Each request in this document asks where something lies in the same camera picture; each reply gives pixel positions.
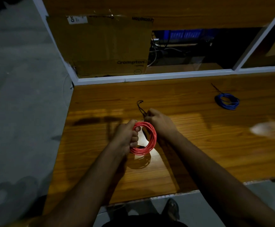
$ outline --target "crompton logo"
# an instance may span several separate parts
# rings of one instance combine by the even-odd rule
[[[132,20],[142,20],[142,21],[153,21],[153,18],[146,18],[146,17],[132,17]]]
[[[144,64],[145,61],[118,61],[118,64]]]

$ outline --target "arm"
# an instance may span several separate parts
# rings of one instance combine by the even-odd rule
[[[204,198],[226,226],[275,226],[275,212],[179,133],[169,117],[150,109],[145,121],[173,146]]]
[[[120,162],[130,146],[137,146],[140,127],[133,131],[135,122],[121,124],[79,183],[49,215],[31,226],[92,226]]]

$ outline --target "hand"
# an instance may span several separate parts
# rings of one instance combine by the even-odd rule
[[[138,141],[138,132],[140,127],[136,127],[133,130],[133,127],[136,123],[136,120],[132,119],[128,123],[120,124],[114,137],[111,141],[111,145],[120,152],[120,154],[126,155],[130,151],[130,147],[136,147]]]
[[[151,123],[156,133],[164,139],[168,139],[171,134],[177,132],[177,128],[172,120],[153,108],[149,109],[144,120],[145,122]]]

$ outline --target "forearm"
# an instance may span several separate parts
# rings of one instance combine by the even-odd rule
[[[123,157],[110,143],[41,226],[92,226]]]
[[[273,226],[275,212],[179,132],[168,142],[180,155],[207,202],[230,226]]]

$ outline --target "white frame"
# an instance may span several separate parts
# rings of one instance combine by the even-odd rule
[[[44,6],[42,0],[33,0],[34,4],[39,11],[41,18],[49,32],[49,35],[56,46],[56,42],[52,36],[46,17],[48,12]],[[275,72],[275,66],[271,67],[255,67],[255,68],[242,68],[244,63],[248,60],[257,46],[267,36],[270,30],[275,25],[275,18],[267,26],[262,28],[251,44],[247,47],[246,51],[239,58],[237,63],[232,69],[221,69],[221,70],[206,70],[206,71],[190,71],[190,72],[173,72],[173,73],[157,73],[157,74],[143,74],[143,75],[130,75],[130,76],[109,76],[109,77],[95,77],[95,78],[78,78],[75,71],[66,63],[58,50],[56,49],[69,73],[69,76],[74,85],[87,85],[87,84],[108,84],[108,83],[121,83],[121,82],[133,82],[133,81],[144,81],[144,80],[166,80],[166,79],[178,79],[178,78],[189,78],[189,77],[201,77],[201,76],[222,76],[231,74],[248,74],[248,73],[261,73],[261,72]]]

